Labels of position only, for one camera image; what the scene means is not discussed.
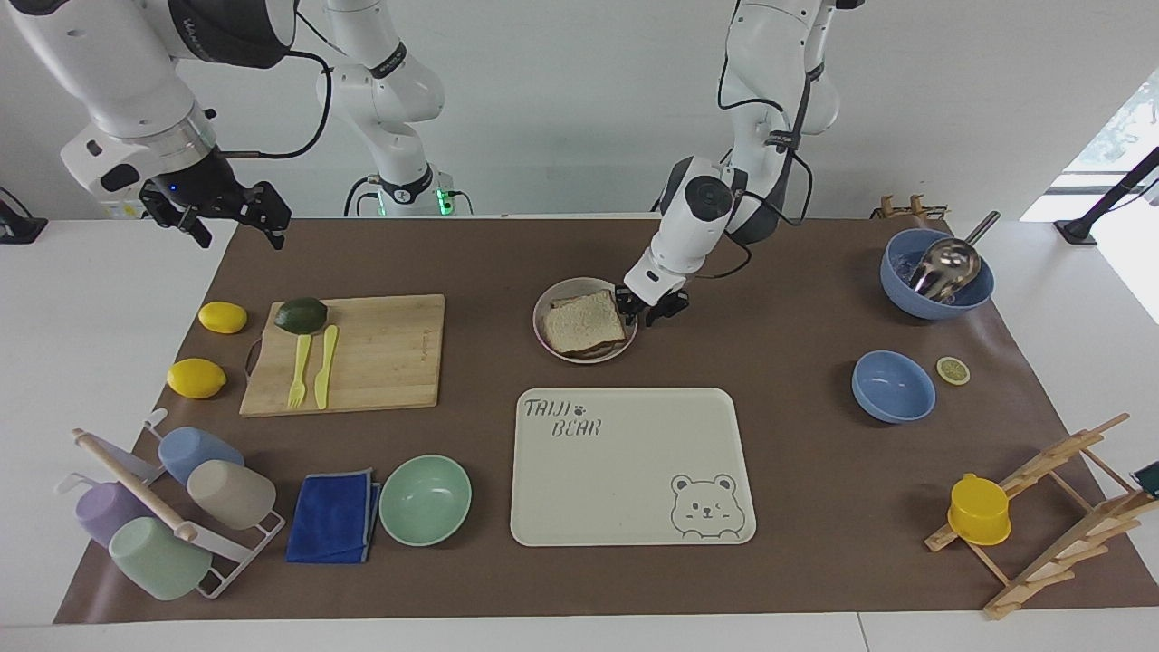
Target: folded blue cloth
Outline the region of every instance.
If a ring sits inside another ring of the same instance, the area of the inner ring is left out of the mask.
[[[362,564],[366,561],[381,490],[381,485],[371,483],[372,471],[306,476],[290,526],[286,562]]]

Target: green bowl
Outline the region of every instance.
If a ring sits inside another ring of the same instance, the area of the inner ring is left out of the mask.
[[[406,545],[435,545],[459,529],[471,510],[471,479],[442,455],[403,462],[382,485],[378,518]]]

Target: white tray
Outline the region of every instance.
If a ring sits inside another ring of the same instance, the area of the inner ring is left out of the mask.
[[[736,411],[722,390],[519,397],[511,536],[520,544],[738,544],[756,532]]]

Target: yellow lemon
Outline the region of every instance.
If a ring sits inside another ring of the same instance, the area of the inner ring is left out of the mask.
[[[970,368],[956,358],[946,357],[939,360],[938,375],[952,386],[964,386],[970,382]]]
[[[246,308],[229,301],[210,301],[197,310],[197,320],[214,334],[231,335],[246,328]]]
[[[225,386],[225,372],[202,358],[187,358],[174,364],[166,384],[185,398],[210,398]]]

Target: white wall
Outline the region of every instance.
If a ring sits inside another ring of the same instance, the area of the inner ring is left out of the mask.
[[[644,210],[672,162],[730,144],[714,90],[728,0],[391,2],[445,112],[418,126],[480,212]],[[316,2],[308,16],[326,28]],[[869,0],[839,16],[837,126],[809,139],[815,214],[861,215],[924,191],[963,219],[1020,214],[1159,65],[1153,0]],[[341,57],[300,30],[299,46]],[[96,214],[56,152],[83,123],[0,13],[0,183],[51,217]],[[312,63],[181,64],[229,148],[289,149],[313,130]],[[337,212],[371,159],[341,123],[296,161],[239,161],[298,214]]]

